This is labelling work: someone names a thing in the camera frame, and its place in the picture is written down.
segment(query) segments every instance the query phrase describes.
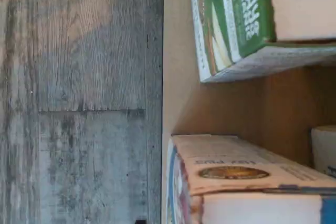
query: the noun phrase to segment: wooden floor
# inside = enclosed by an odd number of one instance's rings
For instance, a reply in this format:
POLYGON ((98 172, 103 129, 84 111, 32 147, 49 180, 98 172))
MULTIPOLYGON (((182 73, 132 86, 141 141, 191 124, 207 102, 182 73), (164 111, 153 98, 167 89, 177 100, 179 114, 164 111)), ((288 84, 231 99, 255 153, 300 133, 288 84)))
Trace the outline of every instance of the wooden floor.
POLYGON ((163 0, 0 0, 0 223, 160 223, 163 0))

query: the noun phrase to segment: blue stripe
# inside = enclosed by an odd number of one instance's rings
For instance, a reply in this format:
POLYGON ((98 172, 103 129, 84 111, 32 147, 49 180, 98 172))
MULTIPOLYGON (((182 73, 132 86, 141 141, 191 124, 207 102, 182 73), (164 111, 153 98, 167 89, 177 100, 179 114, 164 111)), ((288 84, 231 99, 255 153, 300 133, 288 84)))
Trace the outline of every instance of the blue stripe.
POLYGON ((321 197, 321 224, 336 224, 336 197, 323 195, 321 197))
POLYGON ((175 210, 174 210, 174 162, 177 150, 176 147, 173 148, 173 152, 170 159, 170 170, 169 170, 169 199, 170 199, 170 208, 172 211, 173 224, 175 224, 175 210))

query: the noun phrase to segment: food box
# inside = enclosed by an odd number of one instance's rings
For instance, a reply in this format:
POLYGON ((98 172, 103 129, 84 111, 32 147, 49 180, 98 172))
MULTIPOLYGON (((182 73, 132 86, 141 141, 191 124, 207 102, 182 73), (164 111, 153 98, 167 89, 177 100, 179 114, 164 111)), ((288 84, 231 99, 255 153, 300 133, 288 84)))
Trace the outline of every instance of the food box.
POLYGON ((313 128, 311 140, 315 169, 336 178, 336 125, 313 128))
POLYGON ((202 82, 263 76, 336 54, 334 0, 191 0, 202 82))
POLYGON ((168 224, 329 224, 336 179, 234 136, 170 139, 168 224))

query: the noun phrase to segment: wooden shelf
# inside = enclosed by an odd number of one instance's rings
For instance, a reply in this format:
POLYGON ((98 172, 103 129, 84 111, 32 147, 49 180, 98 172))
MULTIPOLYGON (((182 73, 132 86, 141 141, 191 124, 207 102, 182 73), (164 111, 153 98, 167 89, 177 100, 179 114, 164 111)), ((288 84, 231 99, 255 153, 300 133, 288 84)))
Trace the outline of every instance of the wooden shelf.
POLYGON ((336 124, 336 68, 306 67, 254 80, 201 84, 191 0, 164 0, 162 223, 171 134, 236 134, 311 165, 309 130, 336 124))

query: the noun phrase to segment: box lid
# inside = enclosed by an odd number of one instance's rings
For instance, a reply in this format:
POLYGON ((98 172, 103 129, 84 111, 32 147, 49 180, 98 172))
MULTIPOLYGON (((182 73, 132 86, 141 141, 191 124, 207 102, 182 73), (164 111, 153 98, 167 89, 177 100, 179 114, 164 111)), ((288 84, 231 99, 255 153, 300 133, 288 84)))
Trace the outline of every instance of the box lid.
POLYGON ((336 194, 335 179, 234 136, 174 136, 172 144, 170 169, 185 174, 191 196, 220 191, 336 194))

